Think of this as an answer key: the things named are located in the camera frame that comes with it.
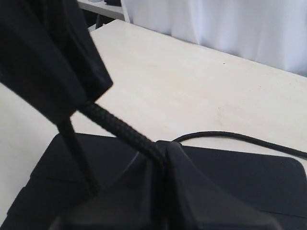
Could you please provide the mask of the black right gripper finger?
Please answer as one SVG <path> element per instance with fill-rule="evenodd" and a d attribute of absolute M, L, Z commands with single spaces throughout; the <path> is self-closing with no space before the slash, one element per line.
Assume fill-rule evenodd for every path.
<path fill-rule="evenodd" d="M 1 1 L 0 81 L 53 124 L 113 84 L 75 0 Z"/>

